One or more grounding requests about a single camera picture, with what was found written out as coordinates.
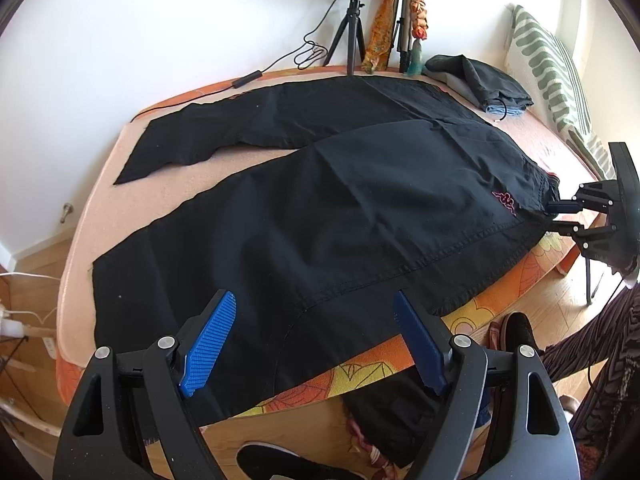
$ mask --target black sneaker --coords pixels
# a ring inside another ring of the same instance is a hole
[[[531,346],[539,355],[542,351],[533,337],[533,329],[529,318],[522,312],[511,312],[502,320],[500,329],[500,350],[515,352],[520,345]]]
[[[247,442],[236,455],[240,469],[251,480],[271,480],[274,475],[292,480],[363,480],[346,469],[302,458],[294,452],[265,442]]]

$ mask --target patterned pants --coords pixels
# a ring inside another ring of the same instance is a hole
[[[552,381],[607,359],[593,388],[571,420],[575,442],[597,452],[601,462],[624,433],[640,400],[640,285],[624,288],[598,316],[575,334],[546,348],[541,357]]]

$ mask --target person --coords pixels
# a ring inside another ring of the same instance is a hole
[[[581,330],[545,349],[538,348],[527,316],[510,313],[502,321],[499,349],[513,352],[522,344],[537,350],[552,382],[589,369],[591,387],[569,422],[583,480],[594,477],[630,433],[640,439],[639,284],[624,288]],[[605,359],[592,383],[591,366]]]

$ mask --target embroidered logo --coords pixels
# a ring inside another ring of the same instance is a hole
[[[492,191],[491,194],[495,196],[500,201],[500,203],[505,206],[505,208],[511,211],[512,215],[516,216],[516,205],[510,193],[498,193]]]

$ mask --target cushion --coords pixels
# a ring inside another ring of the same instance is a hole
[[[587,99],[567,48],[522,6],[511,22],[506,71],[531,95],[530,108],[600,179],[614,178],[609,152],[591,129]]]

